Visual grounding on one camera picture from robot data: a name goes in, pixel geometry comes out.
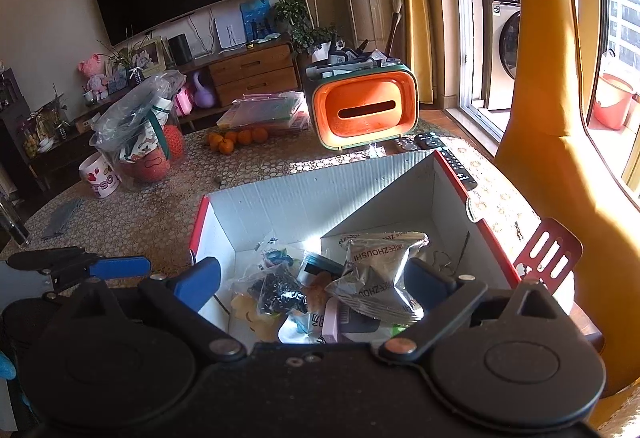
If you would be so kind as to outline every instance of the wall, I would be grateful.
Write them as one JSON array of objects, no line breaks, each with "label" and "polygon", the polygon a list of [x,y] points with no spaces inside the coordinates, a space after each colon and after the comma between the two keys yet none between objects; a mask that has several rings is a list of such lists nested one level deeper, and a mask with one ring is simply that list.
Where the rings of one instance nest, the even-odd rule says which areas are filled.
[{"label": "wall", "polygon": [[[237,7],[239,1],[228,0],[211,10],[216,15]],[[346,0],[318,0],[318,11],[322,24],[335,23],[341,33],[350,35]],[[201,10],[192,19],[210,49],[209,11]],[[156,30],[167,36],[183,32],[195,54],[205,51],[186,19]],[[108,38],[95,0],[1,0],[0,59],[13,68],[32,110],[53,98],[55,82],[65,94],[68,117],[84,111],[81,87],[85,82],[76,66],[92,53],[105,51],[99,40],[107,43]]]}]

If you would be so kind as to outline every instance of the shelf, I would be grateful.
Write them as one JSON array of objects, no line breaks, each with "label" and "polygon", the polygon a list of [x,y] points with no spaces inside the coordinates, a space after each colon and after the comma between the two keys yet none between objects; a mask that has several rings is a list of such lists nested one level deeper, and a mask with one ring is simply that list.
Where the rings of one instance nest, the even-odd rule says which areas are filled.
[{"label": "shelf", "polygon": [[180,123],[188,124],[189,122],[193,122],[194,120],[205,118],[206,116],[211,116],[212,114],[224,113],[230,107],[231,105],[224,106],[222,108],[207,108],[206,110],[201,110],[200,108],[193,108],[193,113],[188,114],[187,116],[179,117]]}]

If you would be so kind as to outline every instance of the blue gripper pad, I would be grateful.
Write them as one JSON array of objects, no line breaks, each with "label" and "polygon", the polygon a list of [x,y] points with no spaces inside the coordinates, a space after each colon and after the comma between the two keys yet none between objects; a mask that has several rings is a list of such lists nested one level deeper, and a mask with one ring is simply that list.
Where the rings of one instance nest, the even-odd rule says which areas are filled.
[{"label": "blue gripper pad", "polygon": [[222,271],[216,258],[204,258],[186,272],[167,281],[167,287],[194,312],[199,311],[220,288]]},{"label": "blue gripper pad", "polygon": [[453,294],[457,283],[420,259],[411,258],[404,266],[404,287],[427,313]]},{"label": "blue gripper pad", "polygon": [[90,275],[103,280],[147,275],[150,271],[151,263],[144,256],[105,258],[96,261],[89,267]]}]

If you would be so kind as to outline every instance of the drawer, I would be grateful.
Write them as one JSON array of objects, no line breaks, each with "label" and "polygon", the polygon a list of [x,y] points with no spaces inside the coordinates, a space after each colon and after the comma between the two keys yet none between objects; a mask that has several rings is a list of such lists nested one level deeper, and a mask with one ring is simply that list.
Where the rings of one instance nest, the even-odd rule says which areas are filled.
[{"label": "drawer", "polygon": [[239,81],[262,73],[273,72],[281,68],[293,66],[293,59],[288,44],[273,48],[245,53],[238,57],[213,63],[209,66],[213,83],[216,86],[228,82]]},{"label": "drawer", "polygon": [[242,98],[245,94],[279,93],[297,89],[298,78],[293,67],[247,77],[216,87],[222,106],[228,106],[236,98]]}]

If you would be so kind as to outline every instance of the pink toy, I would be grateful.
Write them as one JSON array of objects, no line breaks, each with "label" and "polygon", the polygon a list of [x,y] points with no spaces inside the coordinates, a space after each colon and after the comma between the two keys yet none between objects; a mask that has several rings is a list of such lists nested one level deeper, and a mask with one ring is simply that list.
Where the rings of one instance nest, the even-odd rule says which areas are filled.
[{"label": "pink toy", "polygon": [[178,116],[187,116],[193,109],[193,103],[190,97],[190,91],[186,85],[180,88],[180,91],[174,97],[175,113]]},{"label": "pink toy", "polygon": [[78,71],[89,79],[84,90],[93,92],[96,100],[109,96],[109,92],[105,86],[107,77],[104,74],[104,60],[102,60],[101,55],[95,53],[87,60],[79,63]]}]

